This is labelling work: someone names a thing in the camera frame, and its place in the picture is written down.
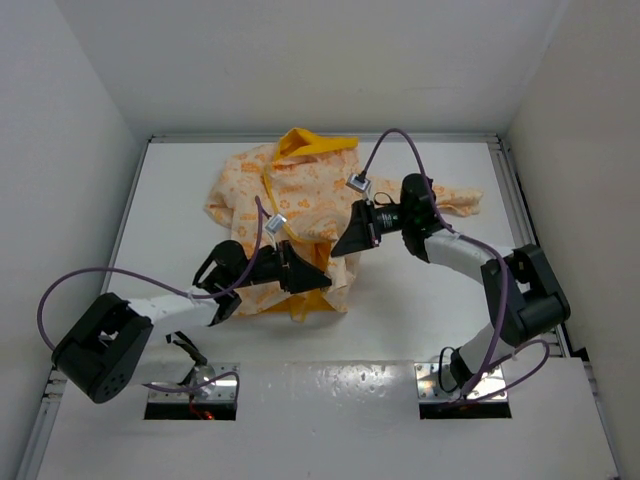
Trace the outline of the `orange patterned yellow-lined jacket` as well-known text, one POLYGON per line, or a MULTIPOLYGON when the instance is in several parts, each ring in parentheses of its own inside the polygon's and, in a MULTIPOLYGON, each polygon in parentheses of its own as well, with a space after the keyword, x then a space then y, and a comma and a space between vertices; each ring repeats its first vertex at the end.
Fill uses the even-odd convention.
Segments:
POLYGON ((288 313, 302 321, 311 312, 347 311, 360 257, 333 259, 330 250, 346 229, 352 203, 360 198, 346 185, 360 170, 357 138, 325 137, 301 128, 226 160, 205 200, 209 217, 251 254, 255 245, 275 243, 258 227, 256 207, 282 214, 287 223, 278 239, 290 241, 299 256, 332 281, 326 290, 296 295, 276 284, 242 288, 237 315, 288 313))

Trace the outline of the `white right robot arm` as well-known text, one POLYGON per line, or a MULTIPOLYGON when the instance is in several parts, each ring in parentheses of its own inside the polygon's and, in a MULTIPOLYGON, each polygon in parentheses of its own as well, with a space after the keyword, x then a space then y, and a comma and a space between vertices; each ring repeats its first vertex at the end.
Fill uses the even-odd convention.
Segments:
POLYGON ((414 257, 458 272, 484 289, 489 322, 452 351, 439 381, 446 392, 468 395, 482 374, 570 317, 566 295, 539 246, 499 249, 454 232, 439 215, 431 179, 418 173, 403 179, 397 203, 354 202, 331 254, 373 249, 383 235, 394 232, 414 257))

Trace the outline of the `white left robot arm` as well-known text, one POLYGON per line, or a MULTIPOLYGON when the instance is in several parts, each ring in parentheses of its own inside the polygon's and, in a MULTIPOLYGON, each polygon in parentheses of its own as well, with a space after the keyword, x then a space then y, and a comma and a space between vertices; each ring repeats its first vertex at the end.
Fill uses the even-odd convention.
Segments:
POLYGON ((189 327, 221 324, 240 307, 239 289, 261 284, 299 294, 327 289, 332 282, 287 241, 247 256, 239 242, 226 240, 197 270, 189 292, 150 299, 122 299, 112 292, 97 297, 53 348, 52 363, 96 404, 113 399, 131 382, 168 389, 186 380, 189 369, 141 369, 146 347, 189 327))

